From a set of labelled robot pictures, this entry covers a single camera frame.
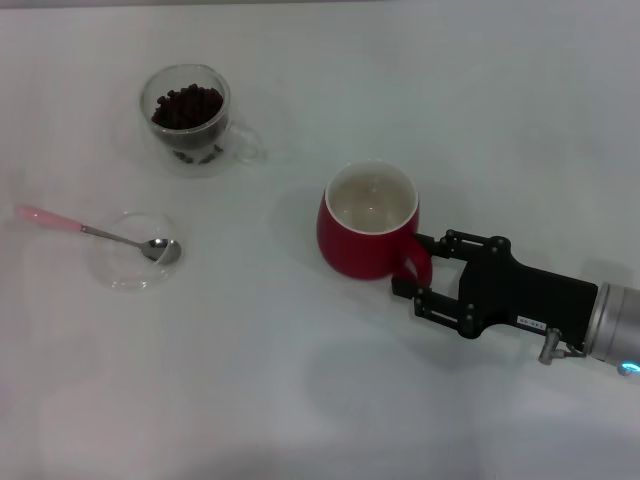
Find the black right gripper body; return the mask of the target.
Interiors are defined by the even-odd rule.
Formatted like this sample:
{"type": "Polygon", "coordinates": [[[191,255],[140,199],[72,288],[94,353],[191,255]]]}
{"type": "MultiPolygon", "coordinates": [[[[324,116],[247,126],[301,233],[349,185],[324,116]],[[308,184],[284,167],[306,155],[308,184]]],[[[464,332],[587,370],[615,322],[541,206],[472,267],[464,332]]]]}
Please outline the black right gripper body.
{"type": "Polygon", "coordinates": [[[489,238],[496,262],[467,263],[459,280],[458,300],[473,310],[475,339],[494,325],[508,325],[543,335],[557,329],[560,339],[584,349],[598,286],[526,266],[511,253],[511,242],[489,238]]]}

